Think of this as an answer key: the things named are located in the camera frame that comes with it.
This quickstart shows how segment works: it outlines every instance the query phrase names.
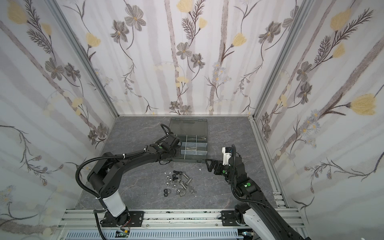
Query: floral wallpaper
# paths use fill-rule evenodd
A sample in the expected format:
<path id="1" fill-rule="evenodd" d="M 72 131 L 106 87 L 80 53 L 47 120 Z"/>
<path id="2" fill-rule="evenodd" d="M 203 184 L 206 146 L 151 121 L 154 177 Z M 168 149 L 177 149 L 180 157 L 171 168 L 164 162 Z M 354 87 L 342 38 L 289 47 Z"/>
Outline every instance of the floral wallpaper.
<path id="1" fill-rule="evenodd" d="M 114 116 L 44 2 L 0 6 L 0 235 L 51 239 Z"/>
<path id="2" fill-rule="evenodd" d="M 58 0 L 119 114 L 253 114 L 297 0 Z"/>
<path id="3" fill-rule="evenodd" d="M 383 11 L 383 1 L 316 0 L 257 116 L 314 240 L 384 234 Z"/>

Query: bolt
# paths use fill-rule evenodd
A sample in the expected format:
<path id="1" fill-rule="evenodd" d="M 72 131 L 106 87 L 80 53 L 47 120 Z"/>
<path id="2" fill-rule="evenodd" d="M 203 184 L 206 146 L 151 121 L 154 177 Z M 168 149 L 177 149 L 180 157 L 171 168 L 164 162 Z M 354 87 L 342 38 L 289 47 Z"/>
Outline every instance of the bolt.
<path id="1" fill-rule="evenodd" d="M 187 186 L 185 185 L 184 182 L 181 182 L 180 185 L 181 185 L 185 190 L 187 190 Z"/>
<path id="2" fill-rule="evenodd" d="M 192 181 L 192 178 L 189 178 L 188 181 L 186 182 L 187 185 Z"/>
<path id="3" fill-rule="evenodd" d="M 185 172 L 183 172 L 183 176 L 184 176 L 186 179 L 189 179 L 188 175 L 185 174 Z"/>

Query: yellow flower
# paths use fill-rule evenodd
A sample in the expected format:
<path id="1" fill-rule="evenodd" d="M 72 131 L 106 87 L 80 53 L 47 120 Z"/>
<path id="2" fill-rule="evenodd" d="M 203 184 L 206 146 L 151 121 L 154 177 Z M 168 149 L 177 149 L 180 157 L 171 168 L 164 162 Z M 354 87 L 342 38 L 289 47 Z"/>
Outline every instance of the yellow flower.
<path id="1" fill-rule="evenodd" d="M 287 96 L 282 94 L 280 99 L 281 99 L 281 102 L 283 103 L 283 107 L 286 107 L 287 106 Z"/>
<path id="2" fill-rule="evenodd" d="M 199 28 L 204 28 L 207 25 L 208 21 L 204 18 L 199 18 Z"/>
<path id="3" fill-rule="evenodd" d="M 342 55 L 344 55 L 345 53 L 345 48 L 344 48 L 344 44 L 343 43 L 340 43 L 339 46 L 335 49 L 335 51 L 333 52 L 333 57 L 334 58 L 338 58 L 338 57 L 341 57 Z"/>
<path id="4" fill-rule="evenodd" d="M 27 17 L 23 8 L 15 1 L 9 2 L 7 14 L 8 14 L 9 20 L 17 24 L 23 24 L 23 23 L 26 23 L 27 21 Z"/>
<path id="5" fill-rule="evenodd" d="M 42 23 L 41 27 L 44 29 L 44 31 L 50 36 L 52 34 L 51 25 L 48 23 Z"/>
<path id="6" fill-rule="evenodd" d="M 339 31 L 348 22 L 350 16 L 351 16 L 350 8 L 345 12 L 336 14 L 333 18 L 331 18 L 331 28 L 334 31 Z"/>
<path id="7" fill-rule="evenodd" d="M 242 33 L 236 34 L 235 38 L 233 39 L 232 45 L 235 47 L 241 46 L 246 42 L 246 38 Z"/>
<path id="8" fill-rule="evenodd" d="M 76 108 L 83 103 L 82 98 L 75 98 L 72 102 L 72 107 Z"/>
<path id="9" fill-rule="evenodd" d="M 88 45 L 90 45 L 91 47 L 97 47 L 101 42 L 101 40 L 95 37 L 92 33 L 87 33 L 86 39 Z"/>
<path id="10" fill-rule="evenodd" d="M 188 78 L 185 78 L 185 77 L 182 77 L 182 76 L 180 76 L 180 77 L 177 77 L 176 78 L 176 80 L 178 81 L 178 82 L 185 82 L 185 83 L 188 83 L 189 82 L 189 79 Z"/>
<path id="11" fill-rule="evenodd" d="M 192 10 L 192 0 L 180 0 L 176 7 L 180 12 L 188 13 Z"/>
<path id="12" fill-rule="evenodd" d="M 355 113 L 359 115 L 374 115 L 375 112 L 375 105 L 376 98 L 375 96 L 370 94 L 365 94 L 360 97 L 357 97 L 355 100 L 350 102 L 350 106 L 347 106 L 351 108 Z"/>

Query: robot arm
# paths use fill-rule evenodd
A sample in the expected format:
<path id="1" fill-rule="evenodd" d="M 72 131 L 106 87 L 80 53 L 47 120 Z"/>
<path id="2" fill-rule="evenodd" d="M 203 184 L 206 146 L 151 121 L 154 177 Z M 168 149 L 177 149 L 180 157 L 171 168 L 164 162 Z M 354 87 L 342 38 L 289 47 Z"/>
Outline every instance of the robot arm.
<path id="1" fill-rule="evenodd" d="M 223 154 L 223 162 L 211 160 L 210 165 L 206 164 L 209 172 L 214 170 L 216 175 L 225 177 L 237 200 L 246 202 L 235 206 L 236 222 L 252 227 L 263 240 L 303 240 L 270 205 L 260 187 L 247 176 L 235 146 L 223 148 Z"/>
<path id="2" fill-rule="evenodd" d="M 155 143 L 145 146 L 143 150 L 122 155 L 107 152 L 102 157 L 90 159 L 78 167 L 76 172 L 78 184 L 87 192 L 95 195 L 103 208 L 108 211 L 105 216 L 107 221 L 103 221 L 102 227 L 122 226 L 131 218 L 119 194 L 119 185 L 124 173 L 147 163 L 180 155 L 180 139 L 166 125 L 161 124 L 161 127 L 166 135 Z M 85 187 L 78 176 L 81 168 L 92 161 L 97 161 L 97 163 L 89 173 L 87 180 L 96 192 Z"/>

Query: gray marble surface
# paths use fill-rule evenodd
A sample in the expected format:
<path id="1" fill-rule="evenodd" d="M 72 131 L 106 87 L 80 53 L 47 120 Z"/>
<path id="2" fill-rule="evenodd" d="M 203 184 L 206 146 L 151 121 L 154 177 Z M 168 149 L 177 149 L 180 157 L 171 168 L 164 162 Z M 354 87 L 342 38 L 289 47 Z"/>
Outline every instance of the gray marble surface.
<path id="1" fill-rule="evenodd" d="M 222 147 L 236 145 L 243 158 L 248 176 L 263 190 L 276 207 L 272 187 L 260 156 L 247 117 L 200 117 L 208 119 L 208 158 L 222 159 Z M 142 149 L 164 135 L 160 123 L 169 125 L 171 117 L 119 117 L 104 146 L 103 152 L 122 154 Z M 190 186 L 196 195 L 187 192 L 182 198 L 170 189 L 163 196 L 166 176 L 173 170 L 185 171 L 193 180 Z M 207 171 L 205 163 L 158 162 L 137 167 L 123 175 L 119 192 L 128 209 L 225 209 L 238 201 L 224 178 Z M 75 209 L 99 209 L 98 200 L 83 192 Z"/>

